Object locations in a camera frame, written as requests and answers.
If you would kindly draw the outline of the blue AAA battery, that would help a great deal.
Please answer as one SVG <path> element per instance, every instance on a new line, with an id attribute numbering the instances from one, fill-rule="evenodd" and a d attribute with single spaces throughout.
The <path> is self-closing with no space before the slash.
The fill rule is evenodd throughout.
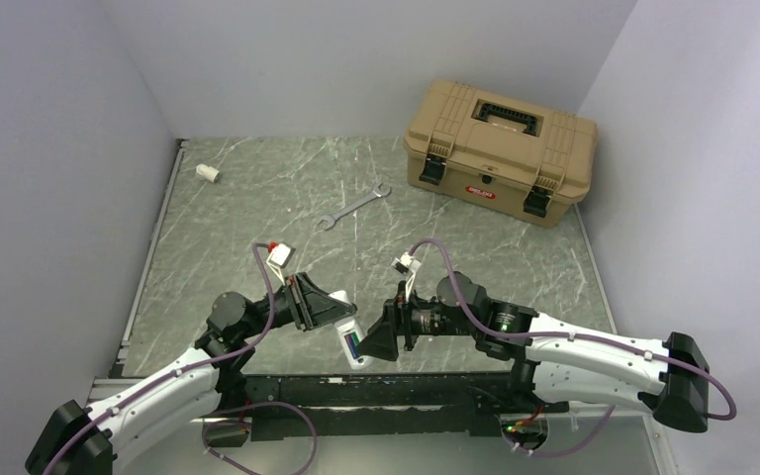
<path id="1" fill-rule="evenodd" d="M 363 363 L 362 356 L 358 351 L 359 337 L 355 332 L 347 333 L 344 337 L 345 347 L 350 359 L 354 365 L 361 365 Z"/>

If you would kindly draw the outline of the white remote control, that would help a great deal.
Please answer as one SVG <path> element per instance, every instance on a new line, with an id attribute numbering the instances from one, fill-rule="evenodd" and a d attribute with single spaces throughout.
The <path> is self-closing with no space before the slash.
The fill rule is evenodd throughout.
<path id="1" fill-rule="evenodd" d="M 332 327 L 333 327 L 333 329 L 335 331 L 337 341 L 339 342 L 339 344 L 341 346 L 342 352 L 343 352 L 343 354 L 344 354 L 344 356 L 346 358 L 346 361 L 347 361 L 349 367 L 352 370 L 357 370 L 357 371 L 364 370 L 364 369 L 368 368 L 373 363 L 373 361 L 374 361 L 373 357 L 363 355 L 362 353 L 359 352 L 360 355 L 362 356 L 363 363 L 361 365 L 354 365 L 353 361 L 350 359 L 350 356 L 348 355 L 347 349 L 345 347 L 345 341 L 344 341 L 343 337 L 347 333 L 357 333 L 358 337 L 359 337 L 359 343 L 364 338 L 363 328 L 360 325 L 360 323 L 356 320 L 356 318 L 355 317 L 345 318 L 345 319 L 340 320 L 339 322 L 337 322 L 335 324 L 332 324 Z"/>

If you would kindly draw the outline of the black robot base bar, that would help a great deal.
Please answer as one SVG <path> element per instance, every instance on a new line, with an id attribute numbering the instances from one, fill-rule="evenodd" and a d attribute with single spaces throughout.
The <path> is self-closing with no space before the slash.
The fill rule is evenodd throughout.
<path id="1" fill-rule="evenodd" d="M 463 432 L 497 436 L 499 421 L 541 409 L 564 414 L 565 402 L 539 403 L 509 390 L 506 371 L 345 375 L 247 375 L 222 394 L 212 416 L 251 422 L 254 441 L 305 435 L 302 410 L 319 435 Z"/>

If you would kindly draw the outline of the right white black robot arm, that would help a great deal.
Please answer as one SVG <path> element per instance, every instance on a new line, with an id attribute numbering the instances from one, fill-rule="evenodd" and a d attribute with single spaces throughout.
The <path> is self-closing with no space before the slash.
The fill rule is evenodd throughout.
<path id="1" fill-rule="evenodd" d="M 421 336 L 470 336 L 475 348 L 513 366 L 501 400 L 528 411 L 542 404 L 584 402 L 641 411 L 669 428 L 703 433 L 709 425 L 710 369 L 696 341 L 593 331 L 491 298 L 460 272 L 422 299 L 401 284 L 359 342 L 359 353 L 395 361 Z"/>

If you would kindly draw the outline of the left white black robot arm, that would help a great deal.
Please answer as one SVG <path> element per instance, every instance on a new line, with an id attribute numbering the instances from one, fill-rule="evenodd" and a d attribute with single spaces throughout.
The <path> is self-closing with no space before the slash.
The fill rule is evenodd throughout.
<path id="1" fill-rule="evenodd" d="M 86 407 L 59 406 L 32 448 L 30 474 L 116 474 L 188 422 L 236 413 L 246 399 L 241 370 L 253 344 L 294 324 L 301 331 L 356 314 L 346 292 L 326 292 L 304 272 L 252 302 L 237 292 L 214 301 L 206 331 L 161 370 Z"/>

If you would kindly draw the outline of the white remote battery cover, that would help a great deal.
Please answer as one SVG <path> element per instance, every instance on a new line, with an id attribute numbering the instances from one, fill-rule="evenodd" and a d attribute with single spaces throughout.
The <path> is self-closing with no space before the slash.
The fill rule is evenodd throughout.
<path id="1" fill-rule="evenodd" d="M 220 170 L 213 166 L 201 163 L 195 167 L 196 176 L 209 183 L 216 183 L 220 177 Z"/>

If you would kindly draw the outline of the silver open-end wrench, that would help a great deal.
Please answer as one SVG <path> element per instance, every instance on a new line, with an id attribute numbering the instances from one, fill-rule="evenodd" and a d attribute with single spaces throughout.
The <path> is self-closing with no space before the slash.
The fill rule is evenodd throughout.
<path id="1" fill-rule="evenodd" d="M 391 194 L 391 192 L 392 192 L 392 189 L 390 187 L 386 187 L 382 183 L 375 184 L 370 189 L 367 195 L 344 206 L 343 208 L 335 212 L 332 212 L 328 215 L 321 216 L 319 218 L 319 224 L 323 226 L 324 231 L 329 231 L 342 218 L 352 214 L 359 208 L 365 206 L 368 203 L 371 203 L 372 201 L 387 197 L 388 195 Z"/>

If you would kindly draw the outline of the tan plastic toolbox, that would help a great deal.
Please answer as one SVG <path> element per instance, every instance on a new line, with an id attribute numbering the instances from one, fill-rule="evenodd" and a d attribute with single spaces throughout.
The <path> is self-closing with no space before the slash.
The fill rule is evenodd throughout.
<path id="1" fill-rule="evenodd" d="M 410 185 L 553 228 L 588 194 L 597 124 L 433 81 L 404 134 Z"/>

